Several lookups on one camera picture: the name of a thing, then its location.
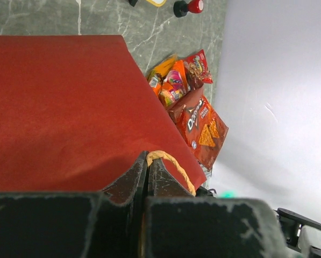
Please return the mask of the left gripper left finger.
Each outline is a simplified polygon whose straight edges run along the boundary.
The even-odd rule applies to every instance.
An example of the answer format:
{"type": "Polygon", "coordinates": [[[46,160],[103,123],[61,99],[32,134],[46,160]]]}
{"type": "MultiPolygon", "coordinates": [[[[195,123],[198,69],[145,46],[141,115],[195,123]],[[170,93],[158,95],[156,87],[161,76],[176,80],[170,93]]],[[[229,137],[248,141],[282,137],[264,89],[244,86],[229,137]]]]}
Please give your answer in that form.
{"type": "Polygon", "coordinates": [[[93,192],[0,192],[0,257],[137,257],[147,152],[93,192]]]}

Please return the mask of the green white snack pack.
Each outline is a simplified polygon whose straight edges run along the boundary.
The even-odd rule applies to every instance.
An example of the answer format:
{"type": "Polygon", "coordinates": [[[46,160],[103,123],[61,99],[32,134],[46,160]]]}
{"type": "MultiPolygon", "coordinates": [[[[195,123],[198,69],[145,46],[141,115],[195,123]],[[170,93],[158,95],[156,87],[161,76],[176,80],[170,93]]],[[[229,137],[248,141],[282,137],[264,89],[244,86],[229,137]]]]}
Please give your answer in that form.
{"type": "Polygon", "coordinates": [[[234,198],[236,193],[232,190],[226,190],[220,194],[221,198],[234,198]]]}

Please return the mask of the pink yellow snack bag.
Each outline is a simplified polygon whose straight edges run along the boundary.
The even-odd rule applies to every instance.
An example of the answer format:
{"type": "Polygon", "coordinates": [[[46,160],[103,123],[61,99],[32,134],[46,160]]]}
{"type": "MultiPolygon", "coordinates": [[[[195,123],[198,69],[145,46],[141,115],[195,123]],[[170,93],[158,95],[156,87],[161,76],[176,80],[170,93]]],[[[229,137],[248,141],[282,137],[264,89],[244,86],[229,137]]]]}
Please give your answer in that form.
{"type": "Polygon", "coordinates": [[[163,81],[159,99],[164,107],[169,107],[182,98],[188,91],[184,62],[183,60],[178,60],[174,63],[163,81]]]}

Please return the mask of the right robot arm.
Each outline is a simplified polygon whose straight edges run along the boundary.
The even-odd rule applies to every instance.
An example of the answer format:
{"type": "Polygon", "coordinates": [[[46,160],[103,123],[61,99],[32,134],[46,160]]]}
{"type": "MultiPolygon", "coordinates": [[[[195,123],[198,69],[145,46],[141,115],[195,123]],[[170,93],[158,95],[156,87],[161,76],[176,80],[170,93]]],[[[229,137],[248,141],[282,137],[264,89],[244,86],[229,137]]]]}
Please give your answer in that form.
{"type": "Polygon", "coordinates": [[[274,210],[289,257],[321,257],[321,223],[284,208],[274,210]]]}

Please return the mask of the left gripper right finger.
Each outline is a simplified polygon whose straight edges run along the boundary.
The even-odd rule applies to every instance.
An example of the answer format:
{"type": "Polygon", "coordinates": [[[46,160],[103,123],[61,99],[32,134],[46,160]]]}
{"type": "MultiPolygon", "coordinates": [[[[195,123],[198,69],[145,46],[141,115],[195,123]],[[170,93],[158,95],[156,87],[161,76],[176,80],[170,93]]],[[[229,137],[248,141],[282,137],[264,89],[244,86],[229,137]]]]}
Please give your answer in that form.
{"type": "Polygon", "coordinates": [[[145,205],[146,257],[288,257],[279,222],[260,199],[170,196],[162,160],[145,205]]]}

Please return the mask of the red paper bag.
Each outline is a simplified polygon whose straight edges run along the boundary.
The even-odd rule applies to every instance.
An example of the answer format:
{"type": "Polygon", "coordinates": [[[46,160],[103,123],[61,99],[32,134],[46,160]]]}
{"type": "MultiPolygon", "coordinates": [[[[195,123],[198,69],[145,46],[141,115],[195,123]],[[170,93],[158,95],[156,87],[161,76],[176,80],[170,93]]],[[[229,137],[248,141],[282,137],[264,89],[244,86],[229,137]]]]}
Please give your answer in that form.
{"type": "Polygon", "coordinates": [[[0,36],[0,191],[100,190],[158,150],[205,181],[122,36],[0,36]]]}

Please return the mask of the red doritos chips bag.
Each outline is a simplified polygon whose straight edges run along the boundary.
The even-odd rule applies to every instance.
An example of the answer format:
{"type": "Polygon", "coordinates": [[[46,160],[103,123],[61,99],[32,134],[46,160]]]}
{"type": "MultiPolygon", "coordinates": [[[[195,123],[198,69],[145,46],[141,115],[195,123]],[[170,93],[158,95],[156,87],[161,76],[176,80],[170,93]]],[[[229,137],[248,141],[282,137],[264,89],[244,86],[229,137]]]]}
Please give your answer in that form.
{"type": "Polygon", "coordinates": [[[211,170],[229,128],[204,96],[204,89],[188,92],[167,111],[196,160],[211,170]]]}

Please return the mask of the orange kettle chips bag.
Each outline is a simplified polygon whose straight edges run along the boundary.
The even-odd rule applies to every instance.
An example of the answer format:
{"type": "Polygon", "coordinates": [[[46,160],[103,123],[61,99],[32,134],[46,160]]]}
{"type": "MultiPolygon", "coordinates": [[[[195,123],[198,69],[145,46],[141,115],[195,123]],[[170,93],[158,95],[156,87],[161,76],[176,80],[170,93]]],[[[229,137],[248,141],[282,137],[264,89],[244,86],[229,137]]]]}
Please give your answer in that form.
{"type": "Polygon", "coordinates": [[[172,69],[174,63],[178,60],[177,54],[172,54],[156,65],[147,75],[147,80],[150,81],[154,76],[163,80],[169,71],[172,69]]]}

